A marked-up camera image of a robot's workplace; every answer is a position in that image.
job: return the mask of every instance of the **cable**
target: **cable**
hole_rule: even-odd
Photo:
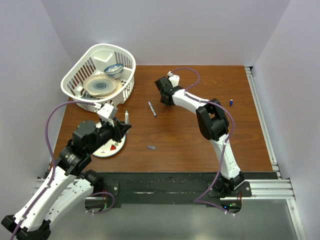
[[[180,67],[180,68],[177,68],[177,69],[175,69],[175,70],[173,70],[173,71],[171,71],[171,72],[174,73],[174,72],[176,72],[176,71],[178,71],[178,70],[183,70],[183,69],[185,69],[185,70],[190,70],[190,71],[194,72],[194,73],[197,75],[197,77],[198,77],[198,78],[197,78],[197,81],[196,81],[194,84],[192,84],[191,86],[189,86],[189,87],[187,87],[187,88],[185,89],[184,95],[187,96],[188,98],[194,100],[194,101],[199,102],[199,99],[197,99],[197,98],[195,98],[195,97],[193,97],[193,96],[191,96],[191,95],[188,94],[188,90],[191,89],[191,88],[193,88],[195,85],[197,85],[197,84],[200,82],[200,79],[201,79],[201,78],[200,78],[200,75],[199,75],[199,73],[198,73],[196,70],[194,70],[194,69],[192,69],[192,68],[189,68],[189,67]],[[227,109],[225,109],[223,106],[221,106],[221,105],[219,105],[219,104],[217,104],[217,103],[215,103],[215,102],[212,102],[212,101],[202,101],[202,100],[201,100],[200,103],[211,104],[211,105],[214,105],[214,106],[222,109],[222,110],[229,116],[229,118],[230,118],[230,120],[231,120],[231,122],[232,122],[232,128],[231,128],[231,131],[230,131],[229,135],[226,137],[226,139],[225,139],[225,141],[224,141],[224,144],[223,144],[223,147],[222,147],[222,152],[221,152],[221,159],[220,159],[219,168],[218,168],[218,171],[217,171],[217,173],[216,173],[216,175],[215,175],[212,183],[211,183],[210,186],[207,188],[207,190],[206,190],[204,193],[202,193],[199,197],[197,197],[193,202],[194,202],[194,203],[203,203],[203,204],[211,205],[211,206],[214,206],[214,207],[216,207],[216,208],[218,208],[218,209],[221,209],[221,210],[225,211],[226,213],[233,214],[233,212],[228,211],[228,210],[224,209],[223,207],[221,207],[221,206],[219,206],[219,205],[217,205],[217,204],[214,204],[214,203],[208,202],[208,201],[203,201],[203,200],[201,200],[201,199],[210,191],[210,189],[212,189],[212,187],[215,185],[215,183],[216,183],[217,180],[218,180],[218,177],[219,177],[219,175],[220,175],[220,173],[221,173],[222,164],[223,164],[223,161],[224,161],[224,156],[225,156],[225,151],[226,151],[226,146],[227,146],[226,143],[228,142],[228,140],[230,139],[230,137],[232,136],[232,134],[233,134],[234,131],[235,131],[235,127],[236,127],[236,125],[235,125],[235,120],[234,120],[234,118],[231,116],[230,112],[228,112]]]
[[[89,211],[89,213],[92,213],[92,214],[103,214],[105,212],[108,212],[115,205],[115,202],[116,202],[115,196],[113,196],[110,192],[106,192],[106,191],[96,192],[96,193],[91,194],[90,197],[93,197],[93,196],[96,196],[96,195],[100,195],[100,194],[106,194],[106,195],[109,195],[112,198],[112,203],[111,203],[110,207],[105,208],[102,211]]]
[[[56,174],[56,161],[55,161],[55,156],[54,153],[52,151],[50,142],[49,142],[49,135],[48,135],[48,128],[49,128],[49,121],[52,117],[52,115],[61,107],[68,105],[68,104],[88,104],[88,105],[95,105],[95,103],[93,102],[84,102],[84,101],[67,101],[64,102],[60,105],[58,105],[49,115],[48,119],[45,122],[45,129],[44,129],[44,136],[45,136],[45,142],[46,145],[48,147],[50,156],[51,156],[51,163],[52,163],[52,175],[49,179],[49,182],[47,184],[48,187],[45,187],[38,196],[36,196],[36,198],[30,203],[29,207],[25,210],[24,214],[22,215],[22,220],[19,221],[19,223],[16,225],[15,229],[12,232],[11,238],[10,240],[13,240],[15,238],[15,235],[17,234],[18,229],[20,228],[21,224],[23,223],[23,221],[26,219],[26,216],[28,215],[28,213],[30,212],[30,210],[33,208],[33,206],[36,204],[36,202],[41,198],[41,196],[46,192],[46,190],[49,188],[49,186],[51,185],[51,183],[54,180],[55,174]]]

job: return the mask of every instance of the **pen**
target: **pen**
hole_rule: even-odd
[[[151,102],[150,101],[148,101],[148,104],[149,104],[149,106],[150,106],[150,109],[151,109],[151,111],[152,111],[152,113],[153,113],[153,116],[157,116],[157,114],[156,114],[156,112],[155,112],[155,110],[154,110],[154,108],[152,107],[152,105],[151,105]]]

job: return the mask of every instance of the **gray floor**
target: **gray floor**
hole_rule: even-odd
[[[53,229],[50,240],[296,240],[285,200],[246,200],[233,217],[204,205],[125,204],[85,214],[84,203]]]

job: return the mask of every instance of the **bowl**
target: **bowl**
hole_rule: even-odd
[[[116,63],[108,66],[104,72],[111,78],[118,79],[124,73],[124,65],[122,63]]]

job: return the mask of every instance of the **white wall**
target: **white wall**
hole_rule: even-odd
[[[49,163],[44,129],[66,100],[60,81],[72,67],[39,0],[0,3],[0,220],[27,203]],[[58,136],[64,110],[50,125]],[[0,239],[10,233],[0,226]]]
[[[253,67],[281,173],[310,240],[319,239],[320,2],[291,0]]]
[[[141,65],[252,66],[290,0],[42,0],[72,62],[97,43]]]

